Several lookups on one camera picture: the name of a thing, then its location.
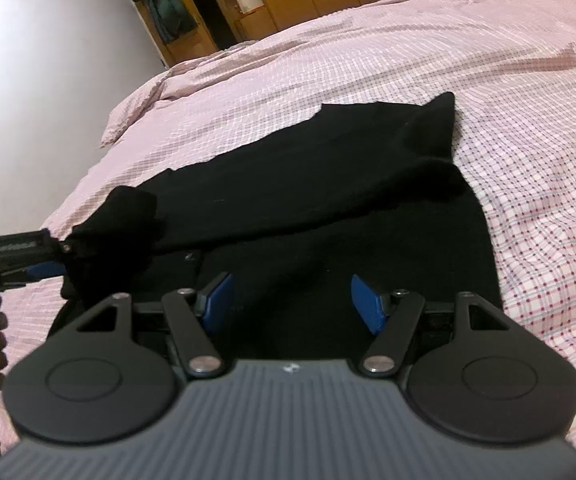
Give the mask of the black knit cardigan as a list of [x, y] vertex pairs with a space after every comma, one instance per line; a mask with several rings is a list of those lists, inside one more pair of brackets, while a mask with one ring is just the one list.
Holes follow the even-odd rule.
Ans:
[[452, 157], [455, 98], [325, 105], [311, 119], [137, 186], [67, 242], [53, 330], [116, 292], [157, 301], [233, 279], [229, 359], [337, 359], [370, 333], [352, 278], [448, 302], [502, 301], [486, 216]]

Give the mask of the pink checked bed duvet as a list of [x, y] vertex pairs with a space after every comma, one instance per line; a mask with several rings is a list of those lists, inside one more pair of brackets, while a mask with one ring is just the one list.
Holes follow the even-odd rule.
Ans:
[[[106, 156], [48, 218], [204, 162], [325, 104], [455, 94], [455, 160], [492, 235], [506, 311], [576, 366], [576, 0], [384, 0], [178, 64], [111, 113]], [[576, 446], [576, 420], [569, 434]]]

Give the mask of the dark jacket in wardrobe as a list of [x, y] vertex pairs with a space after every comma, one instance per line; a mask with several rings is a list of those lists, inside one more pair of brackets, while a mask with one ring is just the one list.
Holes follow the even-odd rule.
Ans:
[[164, 44], [170, 44], [183, 35], [193, 32], [197, 22], [182, 0], [133, 0], [146, 6]]

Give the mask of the white box on shelf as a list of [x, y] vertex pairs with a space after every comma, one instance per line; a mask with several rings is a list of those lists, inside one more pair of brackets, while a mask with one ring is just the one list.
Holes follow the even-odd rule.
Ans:
[[250, 14], [264, 7], [263, 0], [236, 0], [236, 6], [242, 15]]

